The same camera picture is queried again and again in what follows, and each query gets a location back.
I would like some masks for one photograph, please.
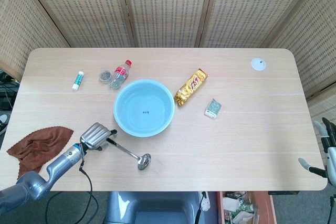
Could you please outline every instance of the plastic bottle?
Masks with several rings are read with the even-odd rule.
[[[112,76],[112,82],[110,82],[110,87],[114,90],[120,88],[120,85],[124,82],[128,73],[130,71],[130,67],[132,62],[130,60],[125,61],[125,64],[120,65],[116,68]]]

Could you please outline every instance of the small jar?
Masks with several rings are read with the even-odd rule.
[[[109,70],[103,70],[99,73],[99,80],[104,84],[109,84],[112,81],[112,74]]]

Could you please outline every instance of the snack bar wrapper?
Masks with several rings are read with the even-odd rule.
[[[200,85],[205,81],[208,75],[202,70],[198,69],[194,74],[187,80],[187,82],[178,90],[174,99],[179,106],[182,106],[189,97],[200,87]]]

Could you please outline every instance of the ladle handle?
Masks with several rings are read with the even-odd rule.
[[[120,144],[116,143],[114,140],[107,138],[106,139],[107,142],[113,144],[115,147],[117,147],[118,149],[122,150],[123,152],[128,153],[129,155],[131,155],[132,157],[139,159],[138,156],[136,156],[134,153],[131,153],[128,149],[125,149],[124,147],[122,147]]]

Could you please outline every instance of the small packet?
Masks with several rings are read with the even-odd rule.
[[[221,107],[222,105],[219,102],[216,102],[215,99],[212,99],[211,103],[208,105],[208,107],[204,111],[204,114],[209,116],[212,119],[215,119]]]

